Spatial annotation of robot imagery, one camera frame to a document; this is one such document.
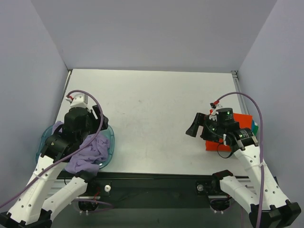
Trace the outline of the purple t shirt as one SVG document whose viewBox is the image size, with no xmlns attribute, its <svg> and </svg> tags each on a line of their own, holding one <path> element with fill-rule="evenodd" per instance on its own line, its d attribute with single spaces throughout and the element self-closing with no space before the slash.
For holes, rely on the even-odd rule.
<svg viewBox="0 0 304 228">
<path fill-rule="evenodd" d="M 100 169 L 109 164 L 114 154 L 115 138 L 113 129 L 100 131 L 99 135 L 90 143 L 93 135 L 89 135 L 81 144 L 82 150 L 72 156 L 64 170 L 71 174 L 86 171 L 97 175 Z"/>
</svg>

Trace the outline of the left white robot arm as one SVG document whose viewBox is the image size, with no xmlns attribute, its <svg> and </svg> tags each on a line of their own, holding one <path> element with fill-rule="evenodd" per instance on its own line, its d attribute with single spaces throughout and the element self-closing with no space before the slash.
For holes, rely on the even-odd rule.
<svg viewBox="0 0 304 228">
<path fill-rule="evenodd" d="M 49 228 L 54 218 L 75 198 L 92 195 L 92 181 L 100 170 L 99 149 L 110 148 L 100 134 L 108 118 L 100 105 L 91 110 L 71 107 L 45 140 L 33 174 L 15 204 L 0 215 L 6 228 Z"/>
</svg>

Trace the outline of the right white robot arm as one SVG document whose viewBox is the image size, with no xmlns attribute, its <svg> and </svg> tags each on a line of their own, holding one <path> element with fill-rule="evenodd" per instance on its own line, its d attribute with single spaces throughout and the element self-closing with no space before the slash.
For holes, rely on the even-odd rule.
<svg viewBox="0 0 304 228">
<path fill-rule="evenodd" d="M 186 134 L 196 137 L 200 126 L 203 128 L 203 140 L 230 148 L 230 156 L 234 155 L 240 161 L 255 192 L 248 190 L 228 170 L 213 174 L 211 190 L 216 194 L 224 192 L 231 196 L 248 213 L 255 228 L 290 226 L 302 210 L 280 189 L 260 154 L 260 145 L 251 129 L 240 127 L 234 119 L 232 108 L 220 108 L 214 115 L 196 113 Z"/>
</svg>

